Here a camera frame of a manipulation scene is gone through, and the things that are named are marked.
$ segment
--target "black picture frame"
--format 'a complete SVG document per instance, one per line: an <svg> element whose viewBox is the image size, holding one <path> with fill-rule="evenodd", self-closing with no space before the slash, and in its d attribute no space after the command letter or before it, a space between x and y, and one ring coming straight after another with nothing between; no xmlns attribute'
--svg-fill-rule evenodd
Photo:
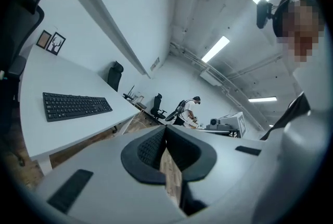
<svg viewBox="0 0 333 224"><path fill-rule="evenodd" d="M58 45L54 45L54 40L56 40L59 37L60 37L59 44ZM62 36L58 32L55 32L55 34L53 35L52 39L49 41L46 50L48 52L54 54L54 55L58 55L58 53L60 52L61 47L63 46L63 43L65 42L65 40L66 40L66 38L64 36Z"/></svg>
<svg viewBox="0 0 333 224"><path fill-rule="evenodd" d="M45 45L43 46L42 44L41 44L41 39L42 39L42 37L45 35L45 34L47 34L48 35L48 39L47 39L47 41L46 41L46 43L45 43ZM49 42L49 40L50 40L50 38L51 38L51 33L48 33L46 30L43 30L43 32L42 32L42 34L41 34L41 36L38 38L38 40L37 40L37 43L36 43L36 45L38 45L39 47L41 47L41 48L43 48L43 49L45 49L46 48L46 46L48 46L48 42Z"/></svg>

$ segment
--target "chair wheel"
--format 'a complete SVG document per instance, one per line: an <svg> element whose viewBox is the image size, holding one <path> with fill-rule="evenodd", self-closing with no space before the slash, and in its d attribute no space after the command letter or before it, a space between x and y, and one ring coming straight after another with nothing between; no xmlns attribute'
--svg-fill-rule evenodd
<svg viewBox="0 0 333 224"><path fill-rule="evenodd" d="M22 157L19 157L19 158L18 158L18 161L19 161L19 165L20 165L21 167L24 167L24 166L25 166L25 162L24 162L24 159L23 159Z"/></svg>

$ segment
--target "desk leg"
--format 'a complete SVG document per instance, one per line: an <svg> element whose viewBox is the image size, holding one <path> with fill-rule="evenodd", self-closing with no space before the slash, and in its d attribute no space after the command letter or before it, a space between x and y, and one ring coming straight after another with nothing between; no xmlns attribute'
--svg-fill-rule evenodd
<svg viewBox="0 0 333 224"><path fill-rule="evenodd" d="M131 121L132 121L133 118L134 117L129 118L128 120L126 120L125 124L121 127L121 129L120 129L120 131L118 132L117 135L123 135L125 133L125 131L129 127L129 125L130 125L130 123L131 123Z"/></svg>
<svg viewBox="0 0 333 224"><path fill-rule="evenodd" d="M44 176L52 171L50 156L47 155L45 157L39 158L39 159L37 159L37 162L38 162Z"/></svg>

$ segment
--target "man standing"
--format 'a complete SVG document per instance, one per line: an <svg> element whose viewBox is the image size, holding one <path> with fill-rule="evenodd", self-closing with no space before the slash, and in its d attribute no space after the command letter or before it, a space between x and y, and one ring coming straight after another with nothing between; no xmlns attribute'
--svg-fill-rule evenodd
<svg viewBox="0 0 333 224"><path fill-rule="evenodd" d="M185 122L189 123L191 119L194 119L193 108L195 104L200 104L199 96L185 102L184 110L177 116L174 125L183 126Z"/></svg>

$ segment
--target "keyboard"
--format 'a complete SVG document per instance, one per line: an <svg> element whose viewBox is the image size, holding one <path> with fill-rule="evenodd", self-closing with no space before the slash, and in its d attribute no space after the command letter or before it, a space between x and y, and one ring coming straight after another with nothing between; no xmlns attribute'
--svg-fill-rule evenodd
<svg viewBox="0 0 333 224"><path fill-rule="evenodd" d="M112 111L104 97L43 93L43 102L47 122L87 117Z"/></svg>

